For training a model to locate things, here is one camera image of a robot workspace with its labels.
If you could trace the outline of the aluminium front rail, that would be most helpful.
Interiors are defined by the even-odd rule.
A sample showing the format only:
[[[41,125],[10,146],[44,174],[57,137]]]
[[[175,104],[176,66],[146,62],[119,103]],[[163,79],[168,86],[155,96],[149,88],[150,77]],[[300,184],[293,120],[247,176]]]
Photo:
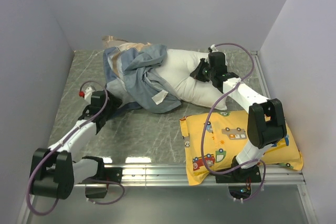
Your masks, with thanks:
[[[43,187],[66,186],[73,187],[80,184],[99,184],[86,182],[85,179],[95,175],[97,168],[95,161],[84,160],[66,165],[53,165],[42,167],[33,178],[33,185],[39,183]],[[123,168],[121,183],[125,186],[187,186],[186,168],[183,165],[154,165],[154,164],[105,164],[104,167]],[[261,181],[265,185],[304,185],[306,183],[302,172],[290,170],[285,167],[259,166]],[[202,185],[216,185],[215,175],[207,175]],[[221,183],[223,185],[238,186],[245,183]]]

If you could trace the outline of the yellow cartoon vehicle pillow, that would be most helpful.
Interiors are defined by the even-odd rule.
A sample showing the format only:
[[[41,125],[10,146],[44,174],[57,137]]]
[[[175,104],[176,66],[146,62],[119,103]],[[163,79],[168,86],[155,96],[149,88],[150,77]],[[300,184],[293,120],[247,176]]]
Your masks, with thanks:
[[[247,143],[246,111],[190,115],[180,119],[186,156],[186,174],[191,186],[199,185],[212,170],[229,168],[234,156]],[[294,170],[303,168],[303,157],[292,132],[273,145],[261,158],[267,165],[279,164]]]

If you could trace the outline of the blue plaid pillowcase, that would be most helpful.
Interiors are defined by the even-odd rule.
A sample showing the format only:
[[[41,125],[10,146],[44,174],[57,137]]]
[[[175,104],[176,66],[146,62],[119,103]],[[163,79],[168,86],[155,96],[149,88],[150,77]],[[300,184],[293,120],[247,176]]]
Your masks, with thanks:
[[[182,105],[172,86],[156,71],[167,59],[167,46],[103,36],[106,88],[122,100],[118,110],[145,109],[166,114]]]

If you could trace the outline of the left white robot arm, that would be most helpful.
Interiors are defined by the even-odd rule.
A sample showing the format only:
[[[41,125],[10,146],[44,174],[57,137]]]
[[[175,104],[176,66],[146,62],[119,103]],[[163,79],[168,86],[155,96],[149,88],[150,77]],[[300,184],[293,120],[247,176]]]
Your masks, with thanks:
[[[31,195],[67,199],[74,185],[85,180],[100,183],[106,178],[102,158],[85,156],[78,162],[72,158],[100,132],[122,100],[92,87],[79,91],[79,96],[87,106],[74,127],[57,143],[38,148],[33,154],[28,182]]]

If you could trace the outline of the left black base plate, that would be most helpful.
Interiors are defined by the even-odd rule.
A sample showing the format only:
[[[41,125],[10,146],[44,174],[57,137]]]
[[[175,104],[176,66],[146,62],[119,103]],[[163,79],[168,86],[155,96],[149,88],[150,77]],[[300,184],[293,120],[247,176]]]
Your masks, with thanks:
[[[87,179],[86,182],[106,184],[107,182],[121,183],[123,168],[121,167],[104,167],[100,168],[97,173]]]

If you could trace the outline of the aluminium right side rail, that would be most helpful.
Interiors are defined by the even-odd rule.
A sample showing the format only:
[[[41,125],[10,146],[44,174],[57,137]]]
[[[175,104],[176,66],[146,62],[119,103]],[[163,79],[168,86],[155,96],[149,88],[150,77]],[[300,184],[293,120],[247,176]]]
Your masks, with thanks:
[[[252,51],[251,55],[252,55],[252,57],[254,59],[254,62],[255,62],[255,69],[256,69],[256,73],[257,73],[257,76],[258,76],[258,79],[259,79],[259,82],[260,82],[260,86],[261,86],[261,89],[262,89],[262,94],[263,94],[263,96],[266,96],[266,97],[269,98],[270,93],[269,93],[269,90],[268,90],[268,87],[267,87],[267,84],[266,84],[266,79],[265,79],[265,76],[264,76],[263,70],[261,68],[260,61],[259,61],[258,51]]]

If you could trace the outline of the aluminium rail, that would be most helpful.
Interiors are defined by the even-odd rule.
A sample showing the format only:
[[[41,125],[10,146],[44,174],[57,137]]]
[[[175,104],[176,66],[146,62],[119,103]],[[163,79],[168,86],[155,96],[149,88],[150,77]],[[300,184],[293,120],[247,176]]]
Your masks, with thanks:
[[[266,96],[266,97],[269,98],[270,93],[269,93],[269,90],[268,90],[268,87],[267,87],[267,84],[266,84],[266,79],[265,79],[265,76],[264,76],[263,70],[261,68],[260,61],[259,61],[258,51],[252,51],[251,55],[252,55],[252,57],[254,59],[254,62],[255,62],[255,69],[256,69],[256,73],[257,73],[257,76],[258,76],[258,79],[259,79],[259,82],[260,82],[260,86],[261,86],[261,89],[262,89],[262,94],[263,94],[263,96]]]
[[[66,186],[73,187],[80,184],[99,184],[86,182],[85,179],[95,175],[97,168],[95,161],[84,160],[66,165],[53,165],[42,167],[33,178],[33,185],[39,183],[43,187]],[[121,183],[125,186],[187,186],[186,168],[183,165],[154,165],[154,164],[105,164],[104,167],[123,168]],[[302,172],[290,170],[285,167],[259,166],[261,181],[265,185],[304,185],[306,183]],[[216,185],[215,175],[207,175],[202,185]],[[245,183],[221,183],[223,185],[238,186]]]

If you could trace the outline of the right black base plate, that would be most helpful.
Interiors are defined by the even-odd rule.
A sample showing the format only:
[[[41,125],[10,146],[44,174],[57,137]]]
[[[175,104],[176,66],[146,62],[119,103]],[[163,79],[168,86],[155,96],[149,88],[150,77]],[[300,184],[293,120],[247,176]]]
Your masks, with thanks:
[[[215,175],[216,183],[260,183],[261,174],[259,167],[254,165],[248,169],[238,168],[233,172]]]

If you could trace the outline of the white pillow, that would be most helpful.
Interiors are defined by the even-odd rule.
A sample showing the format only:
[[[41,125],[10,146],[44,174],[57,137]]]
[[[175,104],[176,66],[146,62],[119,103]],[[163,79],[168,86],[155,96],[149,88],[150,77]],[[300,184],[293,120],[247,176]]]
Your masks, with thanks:
[[[210,108],[222,93],[211,82],[201,82],[190,76],[201,59],[207,57],[205,52],[168,49],[167,57],[155,71],[173,88],[180,100]]]

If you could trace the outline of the black box under left base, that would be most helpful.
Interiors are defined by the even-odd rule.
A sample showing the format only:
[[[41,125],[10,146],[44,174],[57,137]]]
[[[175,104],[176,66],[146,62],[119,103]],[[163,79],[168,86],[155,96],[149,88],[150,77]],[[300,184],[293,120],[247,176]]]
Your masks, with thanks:
[[[85,196],[89,199],[104,199],[107,195],[107,186],[94,186],[85,188]]]

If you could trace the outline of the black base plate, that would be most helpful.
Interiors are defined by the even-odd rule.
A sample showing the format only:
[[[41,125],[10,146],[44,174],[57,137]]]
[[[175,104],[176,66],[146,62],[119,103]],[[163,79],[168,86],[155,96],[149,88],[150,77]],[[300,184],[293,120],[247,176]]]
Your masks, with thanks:
[[[261,174],[259,167],[254,165],[248,169],[238,168],[233,172],[215,175],[216,183],[260,183]]]
[[[121,183],[123,168],[121,167],[104,167],[100,168],[97,173],[87,179],[86,182],[106,184],[107,182]]]

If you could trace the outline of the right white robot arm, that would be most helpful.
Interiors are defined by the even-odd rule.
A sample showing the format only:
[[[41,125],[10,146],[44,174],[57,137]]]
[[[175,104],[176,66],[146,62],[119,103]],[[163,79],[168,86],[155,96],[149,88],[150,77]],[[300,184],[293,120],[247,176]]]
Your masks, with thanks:
[[[229,169],[235,181],[243,182],[249,177],[249,168],[257,165],[262,156],[287,135],[282,103],[259,94],[237,74],[228,72],[226,56],[219,51],[200,59],[190,76],[201,82],[210,81],[223,93],[219,101],[229,96],[248,113],[248,141],[234,158],[233,168]]]

